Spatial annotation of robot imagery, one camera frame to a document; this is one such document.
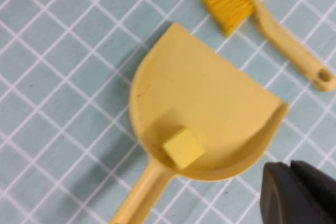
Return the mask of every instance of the yellow brush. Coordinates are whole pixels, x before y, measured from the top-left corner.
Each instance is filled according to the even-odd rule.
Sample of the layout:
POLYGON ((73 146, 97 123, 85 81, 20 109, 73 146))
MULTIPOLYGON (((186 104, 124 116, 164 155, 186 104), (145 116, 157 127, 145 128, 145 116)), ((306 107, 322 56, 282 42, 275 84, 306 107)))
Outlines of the yellow brush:
POLYGON ((255 13, 257 24, 268 38, 305 76, 322 91, 336 87, 336 79, 299 41, 272 17, 260 0, 204 0, 209 11, 229 36, 240 23, 255 13))

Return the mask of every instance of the hanging hole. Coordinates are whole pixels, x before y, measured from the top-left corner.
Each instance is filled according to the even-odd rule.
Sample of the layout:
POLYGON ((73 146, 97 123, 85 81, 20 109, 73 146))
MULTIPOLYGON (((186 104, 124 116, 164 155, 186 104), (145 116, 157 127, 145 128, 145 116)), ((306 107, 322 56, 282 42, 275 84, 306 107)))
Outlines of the hanging hole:
POLYGON ((318 74, 319 78, 322 81, 328 82, 331 80, 331 76, 329 74, 329 72, 326 69, 320 69, 319 74, 318 74))

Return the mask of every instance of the yellow dustpan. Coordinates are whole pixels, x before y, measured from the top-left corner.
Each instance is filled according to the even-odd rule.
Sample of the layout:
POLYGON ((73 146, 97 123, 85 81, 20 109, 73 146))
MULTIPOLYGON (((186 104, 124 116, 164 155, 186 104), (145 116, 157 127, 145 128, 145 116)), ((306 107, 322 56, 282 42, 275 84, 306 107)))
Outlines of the yellow dustpan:
MULTIPOLYGON (((245 171, 262 156, 288 110, 177 23, 140 64, 130 103, 133 127, 150 161, 111 224, 142 223, 176 175, 216 181, 245 171), (204 154, 178 169, 163 144, 185 128, 204 154)), ((181 141, 175 150, 189 156, 194 147, 189 145, 181 141)))

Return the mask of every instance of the table surface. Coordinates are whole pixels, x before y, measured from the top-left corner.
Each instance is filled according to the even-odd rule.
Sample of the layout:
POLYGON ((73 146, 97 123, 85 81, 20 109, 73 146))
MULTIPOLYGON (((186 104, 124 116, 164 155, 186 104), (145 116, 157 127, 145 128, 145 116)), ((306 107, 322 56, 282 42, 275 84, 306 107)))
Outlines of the table surface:
MULTIPOLYGON (((263 0, 332 71, 335 0, 263 0)), ((256 30, 225 38, 200 0, 0 0, 0 223, 108 223, 148 158, 129 121, 134 72, 177 20, 290 104, 239 177, 176 178, 146 223, 259 224, 263 165, 305 160, 336 177, 336 93, 308 83, 256 30)))

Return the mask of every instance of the black object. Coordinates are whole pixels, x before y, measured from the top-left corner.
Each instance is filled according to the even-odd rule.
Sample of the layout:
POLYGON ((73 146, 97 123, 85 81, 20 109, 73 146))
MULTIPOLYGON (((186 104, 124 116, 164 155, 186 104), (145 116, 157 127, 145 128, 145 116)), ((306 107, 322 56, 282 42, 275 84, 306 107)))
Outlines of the black object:
POLYGON ((266 163, 262 184, 264 224, 336 223, 336 181, 306 162, 266 163))

